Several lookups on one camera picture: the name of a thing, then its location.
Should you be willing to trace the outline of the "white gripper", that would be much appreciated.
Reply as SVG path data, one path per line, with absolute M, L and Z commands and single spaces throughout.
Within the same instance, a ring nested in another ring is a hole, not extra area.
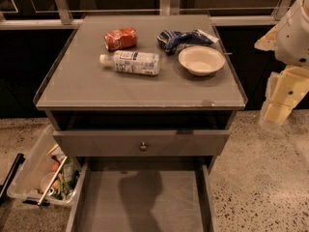
M 275 50 L 277 26 L 273 26 L 254 43 L 262 51 Z M 299 104 L 309 92 L 309 69 L 287 65 L 281 72 L 272 72 L 267 81 L 267 101 L 262 105 L 259 125 L 267 130 L 281 127 L 292 110 L 280 104 Z

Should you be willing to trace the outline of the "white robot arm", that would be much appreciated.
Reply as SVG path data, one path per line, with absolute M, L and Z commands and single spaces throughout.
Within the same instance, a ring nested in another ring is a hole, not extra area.
M 254 47 L 273 51 L 286 65 L 267 80 L 266 100 L 259 124 L 263 128 L 282 126 L 293 109 L 309 93 L 309 0 L 295 0 L 291 8 Z

